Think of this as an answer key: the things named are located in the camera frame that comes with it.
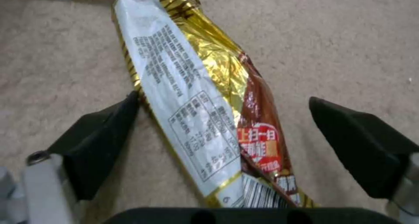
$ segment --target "snack wrapper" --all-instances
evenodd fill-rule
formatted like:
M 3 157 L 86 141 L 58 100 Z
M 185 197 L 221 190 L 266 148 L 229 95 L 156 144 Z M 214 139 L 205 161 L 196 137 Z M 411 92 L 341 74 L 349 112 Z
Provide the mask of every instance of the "snack wrapper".
M 268 86 L 199 0 L 117 0 L 113 18 L 134 88 L 209 206 L 313 206 Z

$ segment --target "white paper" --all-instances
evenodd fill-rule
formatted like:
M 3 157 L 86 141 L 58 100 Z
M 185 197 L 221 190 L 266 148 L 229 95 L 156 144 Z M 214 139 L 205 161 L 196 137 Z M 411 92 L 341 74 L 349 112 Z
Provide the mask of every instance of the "white paper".
M 152 111 L 207 197 L 241 172 L 230 105 L 159 0 L 118 0 L 115 13 Z M 242 183 L 221 189 L 221 206 L 243 204 Z

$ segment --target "metal screw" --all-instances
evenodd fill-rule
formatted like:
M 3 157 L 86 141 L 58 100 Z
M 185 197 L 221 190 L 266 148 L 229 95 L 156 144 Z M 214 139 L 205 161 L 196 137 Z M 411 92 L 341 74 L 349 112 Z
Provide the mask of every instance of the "metal screw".
M 31 166 L 49 159 L 49 153 L 44 150 L 37 151 L 27 157 L 27 166 Z

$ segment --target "nutrition facts table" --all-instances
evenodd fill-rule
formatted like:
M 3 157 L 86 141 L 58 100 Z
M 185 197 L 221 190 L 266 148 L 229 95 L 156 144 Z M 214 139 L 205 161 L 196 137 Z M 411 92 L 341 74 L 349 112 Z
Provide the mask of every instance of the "nutrition facts table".
M 205 91 L 180 107 L 169 125 L 203 182 L 240 156 L 233 121 Z

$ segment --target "red label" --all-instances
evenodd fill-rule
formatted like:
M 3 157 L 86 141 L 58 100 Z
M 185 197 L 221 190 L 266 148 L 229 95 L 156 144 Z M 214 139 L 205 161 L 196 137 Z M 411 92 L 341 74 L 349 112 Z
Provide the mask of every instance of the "red label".
M 238 128 L 240 146 L 264 172 L 281 170 L 278 132 L 271 124 L 258 123 L 252 128 Z

